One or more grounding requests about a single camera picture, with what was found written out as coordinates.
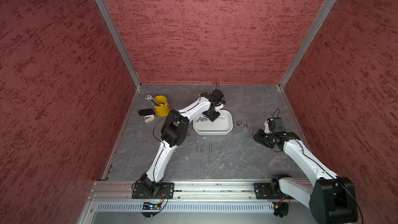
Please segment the white plastic storage box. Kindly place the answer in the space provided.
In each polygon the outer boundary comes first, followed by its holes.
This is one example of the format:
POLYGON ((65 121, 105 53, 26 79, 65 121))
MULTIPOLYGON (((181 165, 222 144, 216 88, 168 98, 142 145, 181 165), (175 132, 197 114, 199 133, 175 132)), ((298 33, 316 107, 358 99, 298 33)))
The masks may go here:
POLYGON ((199 116, 193 121, 194 131, 198 135, 227 135, 233 129, 233 119, 230 112, 219 111, 220 116, 215 121, 210 121, 205 116, 199 116))

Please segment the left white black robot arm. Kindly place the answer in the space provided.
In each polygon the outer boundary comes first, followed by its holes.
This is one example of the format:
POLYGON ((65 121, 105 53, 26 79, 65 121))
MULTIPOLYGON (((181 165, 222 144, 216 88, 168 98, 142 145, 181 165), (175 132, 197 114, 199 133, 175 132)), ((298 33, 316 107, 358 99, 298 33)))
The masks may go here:
POLYGON ((224 105, 222 91, 214 89, 212 93, 200 94, 199 98, 189 106, 178 111, 170 111, 161 128, 160 147, 157 155, 151 167, 141 177, 141 184, 149 194, 154 196, 159 191, 167 164, 175 149, 186 139, 189 124, 201 115, 212 122, 215 121, 220 116, 219 110, 224 105))

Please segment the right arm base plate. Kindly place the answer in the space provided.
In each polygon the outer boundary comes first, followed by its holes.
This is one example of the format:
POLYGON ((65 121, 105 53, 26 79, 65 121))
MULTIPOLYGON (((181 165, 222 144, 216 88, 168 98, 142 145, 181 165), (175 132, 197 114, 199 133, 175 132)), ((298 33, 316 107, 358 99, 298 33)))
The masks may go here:
POLYGON ((282 198, 290 200, 292 197, 283 194, 279 189, 273 189, 272 183, 254 183, 254 191, 257 200, 275 200, 280 201, 282 198))

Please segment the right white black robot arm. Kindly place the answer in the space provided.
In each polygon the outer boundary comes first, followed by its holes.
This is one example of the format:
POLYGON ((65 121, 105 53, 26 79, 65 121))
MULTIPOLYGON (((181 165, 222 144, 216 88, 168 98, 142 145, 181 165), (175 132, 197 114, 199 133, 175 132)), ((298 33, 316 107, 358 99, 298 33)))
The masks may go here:
POLYGON ((362 217, 353 182, 328 169, 295 133, 266 133, 260 129, 254 140, 269 149, 278 147, 298 165, 311 183, 311 186, 306 186, 287 174, 274 175, 268 187, 270 196, 293 198, 307 207, 319 224, 355 223, 362 217))

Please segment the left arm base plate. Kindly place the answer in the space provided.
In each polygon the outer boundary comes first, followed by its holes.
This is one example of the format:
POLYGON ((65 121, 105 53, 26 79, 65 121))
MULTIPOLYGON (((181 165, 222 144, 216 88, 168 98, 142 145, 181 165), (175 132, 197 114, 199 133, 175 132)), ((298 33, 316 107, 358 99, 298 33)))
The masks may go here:
POLYGON ((143 183, 137 182, 132 187, 132 199, 172 199, 174 195, 174 183, 160 183, 153 189, 147 189, 143 183))

